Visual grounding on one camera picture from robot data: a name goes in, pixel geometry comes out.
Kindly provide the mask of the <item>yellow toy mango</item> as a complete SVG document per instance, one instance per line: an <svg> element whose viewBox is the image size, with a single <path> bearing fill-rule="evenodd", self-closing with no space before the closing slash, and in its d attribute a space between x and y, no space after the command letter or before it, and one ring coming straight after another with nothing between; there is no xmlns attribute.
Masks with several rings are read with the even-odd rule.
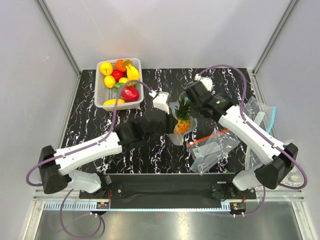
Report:
<svg viewBox="0 0 320 240"><path fill-rule="evenodd" d="M109 99L109 100L107 100L107 101L105 101L103 104L106 106L106 105L115 105L115 104L124 104L125 103L125 101L122 99L122 98L120 98L120 99Z"/></svg>

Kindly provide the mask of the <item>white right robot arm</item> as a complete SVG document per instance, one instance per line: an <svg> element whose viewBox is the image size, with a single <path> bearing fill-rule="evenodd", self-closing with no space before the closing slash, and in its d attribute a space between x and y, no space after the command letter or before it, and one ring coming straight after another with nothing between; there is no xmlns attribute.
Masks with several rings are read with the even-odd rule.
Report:
<svg viewBox="0 0 320 240"><path fill-rule="evenodd" d="M298 147L270 136L246 115L227 95L213 95L208 84L196 81L184 91L191 101L191 114L212 119L229 129L244 142L260 159L261 164L249 170L240 171L227 185L228 195L239 198L245 190L264 186L274 190L294 167Z"/></svg>

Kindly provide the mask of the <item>red toy apple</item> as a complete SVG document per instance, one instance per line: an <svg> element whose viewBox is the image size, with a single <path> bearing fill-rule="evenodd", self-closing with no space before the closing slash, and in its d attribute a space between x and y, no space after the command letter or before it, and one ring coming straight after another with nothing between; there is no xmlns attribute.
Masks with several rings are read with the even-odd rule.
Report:
<svg viewBox="0 0 320 240"><path fill-rule="evenodd" d="M116 82L118 82L121 78L125 77L125 73L118 69L114 69L111 75L113 76Z"/></svg>

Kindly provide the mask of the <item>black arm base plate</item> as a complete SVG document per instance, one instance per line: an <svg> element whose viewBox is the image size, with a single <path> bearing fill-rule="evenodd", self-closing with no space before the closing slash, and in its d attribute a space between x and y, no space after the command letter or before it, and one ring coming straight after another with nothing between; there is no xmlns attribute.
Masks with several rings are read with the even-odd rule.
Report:
<svg viewBox="0 0 320 240"><path fill-rule="evenodd" d="M80 191L81 199L110 200L111 209L213 209L222 200L255 200L255 190L228 192L234 173L107 174L99 193Z"/></svg>

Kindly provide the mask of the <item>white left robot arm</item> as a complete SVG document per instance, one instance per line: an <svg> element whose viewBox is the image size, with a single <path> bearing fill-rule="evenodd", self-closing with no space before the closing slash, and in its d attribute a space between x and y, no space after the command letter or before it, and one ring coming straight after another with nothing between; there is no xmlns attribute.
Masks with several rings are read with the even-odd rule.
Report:
<svg viewBox="0 0 320 240"><path fill-rule="evenodd" d="M177 123L171 113L153 109L87 142L56 150L50 145L44 147L39 159L43 192L55 194L70 188L103 198L108 193L106 181L97 173L78 168L105 156L139 148L154 135L171 134Z"/></svg>

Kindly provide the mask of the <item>toy pineapple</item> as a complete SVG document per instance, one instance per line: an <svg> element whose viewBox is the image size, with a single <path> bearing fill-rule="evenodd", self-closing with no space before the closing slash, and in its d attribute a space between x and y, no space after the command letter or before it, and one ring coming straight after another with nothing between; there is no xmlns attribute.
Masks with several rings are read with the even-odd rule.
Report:
<svg viewBox="0 0 320 240"><path fill-rule="evenodd" d="M192 130L192 120L190 114L190 106L187 103L188 97L186 93L182 93L178 99L178 108L175 111L177 125L174 128L175 134L184 135Z"/></svg>

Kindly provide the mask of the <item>white plastic fruit basket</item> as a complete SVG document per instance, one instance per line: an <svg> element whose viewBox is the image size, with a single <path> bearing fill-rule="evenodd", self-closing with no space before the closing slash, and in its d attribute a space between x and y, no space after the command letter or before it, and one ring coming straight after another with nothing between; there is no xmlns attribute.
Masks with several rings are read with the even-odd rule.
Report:
<svg viewBox="0 0 320 240"><path fill-rule="evenodd" d="M117 109L136 109L144 99L144 86L129 80L143 81L141 62L138 58L111 59L97 64L94 104L106 111L113 111L117 94L120 94Z"/></svg>

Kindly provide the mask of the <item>teal zipper clear bag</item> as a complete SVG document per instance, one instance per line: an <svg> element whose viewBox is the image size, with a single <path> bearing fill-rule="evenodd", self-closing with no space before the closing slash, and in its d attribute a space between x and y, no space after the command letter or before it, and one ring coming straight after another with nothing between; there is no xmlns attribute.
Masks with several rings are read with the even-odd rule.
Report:
<svg viewBox="0 0 320 240"><path fill-rule="evenodd" d="M187 97L180 97L176 102L169 103L171 113L177 120L177 124L173 129L173 133L169 134L169 138L176 146L182 146L184 137L197 127L197 119L190 114L191 101Z"/></svg>

